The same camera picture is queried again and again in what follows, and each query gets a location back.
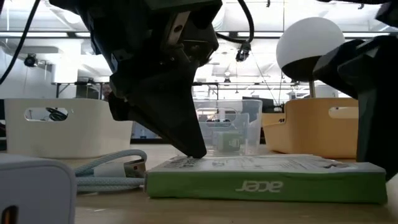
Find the black cable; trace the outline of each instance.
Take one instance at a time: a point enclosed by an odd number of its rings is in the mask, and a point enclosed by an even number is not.
[[[8,65],[7,70],[4,72],[4,74],[0,78],[0,85],[5,81],[7,76],[10,74],[10,72],[11,72],[11,70],[12,70],[12,68],[13,68],[13,66],[14,66],[17,58],[18,58],[19,52],[21,51],[22,46],[24,45],[27,33],[29,31],[30,25],[31,25],[31,23],[33,21],[33,17],[35,16],[35,13],[36,13],[37,7],[39,6],[39,3],[40,3],[40,0],[35,0],[35,3],[33,4],[32,10],[30,11],[29,17],[27,18],[27,22],[26,22],[26,25],[25,25],[24,32],[22,33],[22,37],[21,37],[21,39],[19,41],[17,49],[15,50],[14,56],[12,56],[11,62]]]
[[[54,108],[46,108],[46,110],[50,113],[49,118],[53,121],[65,121],[68,118],[68,115]]]
[[[227,40],[229,42],[232,43],[236,43],[236,44],[246,44],[246,43],[251,43],[254,39],[254,21],[253,21],[253,17],[251,16],[250,10],[248,8],[248,6],[246,5],[246,3],[244,2],[244,0],[238,0],[238,3],[241,5],[244,14],[246,15],[246,18],[248,19],[249,22],[249,38],[246,40],[241,40],[241,39],[235,39],[232,37],[228,37],[222,34],[219,34],[216,32],[216,36],[218,38]]]

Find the orange storage bin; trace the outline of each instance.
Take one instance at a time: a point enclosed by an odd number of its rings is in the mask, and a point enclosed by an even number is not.
[[[357,100],[292,100],[286,103],[284,116],[285,120],[281,123],[263,123],[269,150],[289,154],[313,154],[333,159],[356,157]]]

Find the white storage bin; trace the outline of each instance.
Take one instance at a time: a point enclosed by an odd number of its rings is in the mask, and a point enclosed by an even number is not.
[[[194,101],[207,156],[258,154],[260,100]]]
[[[30,108],[65,108],[65,121],[29,120]],[[115,121],[105,101],[6,99],[7,152],[52,159],[99,157],[130,148],[132,121]]]

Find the white charger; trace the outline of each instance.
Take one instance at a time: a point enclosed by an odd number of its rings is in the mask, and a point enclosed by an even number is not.
[[[3,224],[73,224],[74,172],[58,161],[0,154]]]

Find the clear plastic container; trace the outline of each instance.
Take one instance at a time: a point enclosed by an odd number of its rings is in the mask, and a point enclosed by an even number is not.
[[[207,156],[256,155],[261,100],[194,101]]]

